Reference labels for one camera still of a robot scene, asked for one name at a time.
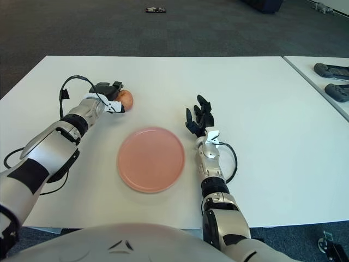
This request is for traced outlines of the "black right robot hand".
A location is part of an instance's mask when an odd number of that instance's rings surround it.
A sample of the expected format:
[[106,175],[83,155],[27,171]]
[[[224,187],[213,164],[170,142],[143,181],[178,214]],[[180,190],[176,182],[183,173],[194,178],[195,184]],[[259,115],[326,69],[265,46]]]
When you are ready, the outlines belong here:
[[194,105],[194,113],[196,120],[193,120],[192,113],[189,108],[186,108],[186,128],[198,138],[206,136],[206,128],[214,127],[214,117],[211,113],[212,107],[200,94],[197,95],[197,101],[200,106]]

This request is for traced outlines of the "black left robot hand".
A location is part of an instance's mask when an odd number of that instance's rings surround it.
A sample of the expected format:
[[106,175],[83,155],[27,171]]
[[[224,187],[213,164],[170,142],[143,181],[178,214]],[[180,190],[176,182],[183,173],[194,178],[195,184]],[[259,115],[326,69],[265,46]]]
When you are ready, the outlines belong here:
[[115,81],[113,84],[108,82],[99,82],[94,85],[94,88],[90,88],[89,93],[98,93],[104,95],[108,101],[116,100],[119,95],[119,92],[123,88],[123,83]]

